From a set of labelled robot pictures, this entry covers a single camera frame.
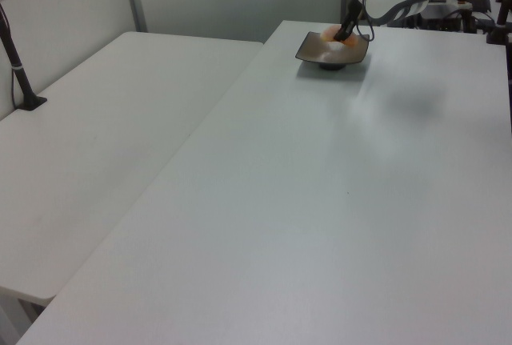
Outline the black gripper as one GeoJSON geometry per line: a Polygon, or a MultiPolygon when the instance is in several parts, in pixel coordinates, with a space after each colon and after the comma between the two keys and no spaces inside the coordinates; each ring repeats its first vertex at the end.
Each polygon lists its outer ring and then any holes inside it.
{"type": "Polygon", "coordinates": [[[353,30],[358,23],[359,16],[362,12],[362,3],[359,0],[350,0],[345,19],[342,23],[342,28],[334,36],[334,40],[348,41],[353,37],[353,30]]]}

